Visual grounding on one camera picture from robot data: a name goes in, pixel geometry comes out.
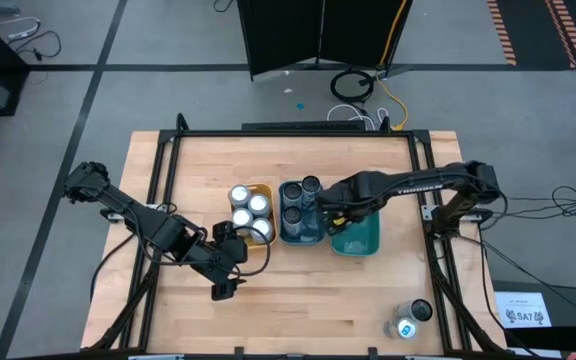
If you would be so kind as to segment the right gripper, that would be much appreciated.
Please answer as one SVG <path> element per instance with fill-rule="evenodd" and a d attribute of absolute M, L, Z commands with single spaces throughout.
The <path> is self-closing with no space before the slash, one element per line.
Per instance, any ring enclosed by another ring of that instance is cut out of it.
<path fill-rule="evenodd" d="M 381 209 L 378 177 L 375 174 L 355 174 L 333 184 L 317 195 L 317 206 L 324 213 L 322 223 L 328 235 L 337 233 L 336 219 L 346 218 L 348 231 L 363 229 L 368 217 Z"/>

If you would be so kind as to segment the black box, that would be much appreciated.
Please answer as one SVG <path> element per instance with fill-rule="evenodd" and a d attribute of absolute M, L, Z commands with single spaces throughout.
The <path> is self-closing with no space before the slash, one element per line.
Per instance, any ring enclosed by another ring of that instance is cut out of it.
<path fill-rule="evenodd" d="M 576 351 L 576 287 L 495 281 L 495 293 L 539 292 L 543 295 L 551 327 L 504 328 L 510 347 L 527 348 L 543 355 Z"/>

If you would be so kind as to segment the white paper sign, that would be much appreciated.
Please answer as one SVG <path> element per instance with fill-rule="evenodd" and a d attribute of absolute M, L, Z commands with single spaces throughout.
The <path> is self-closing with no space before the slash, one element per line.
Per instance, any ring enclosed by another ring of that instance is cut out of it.
<path fill-rule="evenodd" d="M 551 327 L 552 323 L 543 298 L 539 292 L 495 293 L 501 322 L 509 328 Z"/>

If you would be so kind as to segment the teal plastic bin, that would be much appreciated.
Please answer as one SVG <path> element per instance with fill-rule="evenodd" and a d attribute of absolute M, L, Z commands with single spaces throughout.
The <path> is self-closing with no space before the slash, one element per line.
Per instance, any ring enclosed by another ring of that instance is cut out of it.
<path fill-rule="evenodd" d="M 379 214 L 378 211 L 367 215 L 368 224 L 363 229 L 346 229 L 346 218 L 336 219 L 337 233 L 329 235 L 331 245 L 339 255 L 365 257 L 374 255 L 379 249 Z"/>

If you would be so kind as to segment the black mat with orange stripes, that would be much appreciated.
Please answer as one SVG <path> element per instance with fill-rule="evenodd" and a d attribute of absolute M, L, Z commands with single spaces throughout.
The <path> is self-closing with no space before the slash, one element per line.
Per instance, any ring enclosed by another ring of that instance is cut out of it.
<path fill-rule="evenodd" d="M 487 0 L 506 62 L 576 68 L 576 0 Z"/>

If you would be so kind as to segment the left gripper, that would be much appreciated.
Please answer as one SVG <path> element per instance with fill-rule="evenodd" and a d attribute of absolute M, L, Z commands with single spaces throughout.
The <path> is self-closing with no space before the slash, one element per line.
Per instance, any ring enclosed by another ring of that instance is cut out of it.
<path fill-rule="evenodd" d="M 182 240 L 182 263 L 212 283 L 211 299 L 222 301 L 234 296 L 243 279 L 229 279 L 238 264 L 248 261 L 248 246 L 241 237 L 221 243 L 200 241 L 197 236 Z"/>

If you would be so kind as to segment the blue silver Red Bull can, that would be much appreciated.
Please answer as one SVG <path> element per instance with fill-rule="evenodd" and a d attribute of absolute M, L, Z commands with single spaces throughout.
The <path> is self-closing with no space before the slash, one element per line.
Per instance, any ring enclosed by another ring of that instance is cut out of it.
<path fill-rule="evenodd" d="M 389 338 L 411 340 L 417 334 L 417 323 L 411 318 L 387 320 L 383 326 L 384 334 Z"/>

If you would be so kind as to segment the dark blue plastic bin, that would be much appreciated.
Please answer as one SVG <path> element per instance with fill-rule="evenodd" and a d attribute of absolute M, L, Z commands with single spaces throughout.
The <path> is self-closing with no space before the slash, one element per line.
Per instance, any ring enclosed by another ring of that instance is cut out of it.
<path fill-rule="evenodd" d="M 302 228 L 299 237 L 289 237 L 284 233 L 282 225 L 282 214 L 286 209 L 282 200 L 282 191 L 286 184 L 291 182 L 297 182 L 301 184 L 301 181 L 287 181 L 283 183 L 279 188 L 280 195 L 280 226 L 279 234 L 280 238 L 289 245 L 315 245 L 321 242 L 325 236 L 324 226 L 322 224 L 322 215 L 318 212 L 316 199 L 312 204 L 303 206 L 300 208 L 303 215 Z"/>

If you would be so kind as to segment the yellow plastic bin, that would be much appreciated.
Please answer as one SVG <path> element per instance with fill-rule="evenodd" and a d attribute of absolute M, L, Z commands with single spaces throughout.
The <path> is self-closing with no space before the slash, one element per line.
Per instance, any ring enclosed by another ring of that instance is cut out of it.
<path fill-rule="evenodd" d="M 271 207 L 272 207 L 272 210 L 271 210 L 269 217 L 266 218 L 273 224 L 273 227 L 274 227 L 274 236 L 273 236 L 272 241 L 269 244 L 255 244 L 252 241 L 251 235 L 242 236 L 243 240 L 247 244 L 249 250 L 255 249 L 255 248 L 263 248 L 266 245 L 271 245 L 277 238 L 277 224 L 276 224 L 276 219 L 275 219 L 275 214 L 274 214 L 274 199 L 273 199 L 272 189 L 270 186 L 268 186 L 266 184 L 253 184 L 253 185 L 245 185 L 245 186 L 247 186 L 249 188 L 252 195 L 253 194 L 265 195 L 268 198 L 268 200 L 271 204 Z"/>

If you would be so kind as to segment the black folding partition screen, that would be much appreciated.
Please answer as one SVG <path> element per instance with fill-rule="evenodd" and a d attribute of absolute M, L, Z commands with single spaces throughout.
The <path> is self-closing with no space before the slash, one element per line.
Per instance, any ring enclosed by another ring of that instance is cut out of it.
<path fill-rule="evenodd" d="M 308 59 L 387 68 L 414 0 L 237 0 L 249 72 Z"/>

